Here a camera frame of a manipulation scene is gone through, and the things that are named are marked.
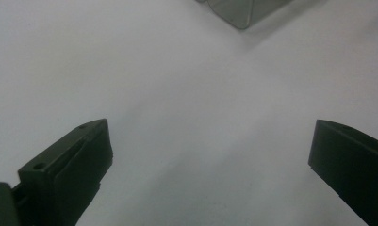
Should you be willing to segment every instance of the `gray surface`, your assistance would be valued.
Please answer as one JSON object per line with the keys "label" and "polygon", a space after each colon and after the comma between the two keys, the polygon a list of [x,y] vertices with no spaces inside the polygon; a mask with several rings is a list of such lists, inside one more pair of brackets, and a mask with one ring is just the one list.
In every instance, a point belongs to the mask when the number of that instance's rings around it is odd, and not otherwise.
{"label": "gray surface", "polygon": [[378,0],[238,32],[193,0],[0,1],[0,181],[108,118],[78,225],[365,223],[308,166],[316,119],[378,138]]}

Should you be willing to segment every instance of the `white surface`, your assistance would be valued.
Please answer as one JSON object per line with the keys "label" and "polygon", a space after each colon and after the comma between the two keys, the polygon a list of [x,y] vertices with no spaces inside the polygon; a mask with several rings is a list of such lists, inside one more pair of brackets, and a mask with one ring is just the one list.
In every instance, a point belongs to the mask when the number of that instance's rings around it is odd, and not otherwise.
{"label": "white surface", "polygon": [[0,181],[101,118],[114,164],[78,225],[366,225],[307,157],[316,119],[378,138],[378,0],[245,32],[194,0],[1,0]]}

